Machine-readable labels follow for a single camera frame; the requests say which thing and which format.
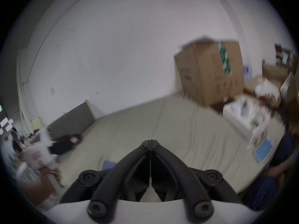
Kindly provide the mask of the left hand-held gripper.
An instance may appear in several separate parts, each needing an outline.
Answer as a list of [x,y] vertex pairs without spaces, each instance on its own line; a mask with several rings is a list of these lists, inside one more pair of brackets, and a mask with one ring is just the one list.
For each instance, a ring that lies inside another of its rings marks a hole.
[[43,168],[58,171],[57,155],[72,150],[81,143],[82,139],[81,134],[72,134],[62,136],[52,143],[49,129],[47,127],[40,129],[33,138],[29,139],[28,146],[23,150],[23,161],[17,169],[16,181],[39,182],[40,171]]

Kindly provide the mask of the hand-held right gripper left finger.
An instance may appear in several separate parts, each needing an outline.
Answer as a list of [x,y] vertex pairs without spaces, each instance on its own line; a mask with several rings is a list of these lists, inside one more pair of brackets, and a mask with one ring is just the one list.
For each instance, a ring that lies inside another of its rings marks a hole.
[[83,171],[66,190],[60,204],[89,200],[92,219],[111,219],[119,199],[139,202],[150,184],[150,140],[126,155],[114,167]]

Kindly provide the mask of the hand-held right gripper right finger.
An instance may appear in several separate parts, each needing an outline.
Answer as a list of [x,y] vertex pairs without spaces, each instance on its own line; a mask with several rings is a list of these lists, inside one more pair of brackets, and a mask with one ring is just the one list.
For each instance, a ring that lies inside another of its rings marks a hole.
[[189,219],[211,218],[214,213],[212,200],[242,203],[219,171],[189,168],[156,140],[151,140],[151,180],[162,202],[184,201]]

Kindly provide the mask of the person's left hand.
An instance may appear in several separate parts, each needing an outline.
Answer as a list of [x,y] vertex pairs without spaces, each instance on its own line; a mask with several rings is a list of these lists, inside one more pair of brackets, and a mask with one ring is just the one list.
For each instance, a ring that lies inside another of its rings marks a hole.
[[48,167],[44,167],[40,169],[39,180],[34,182],[17,182],[20,191],[35,207],[40,206],[55,193],[48,175],[55,177],[58,182],[61,180],[59,169],[51,170]]

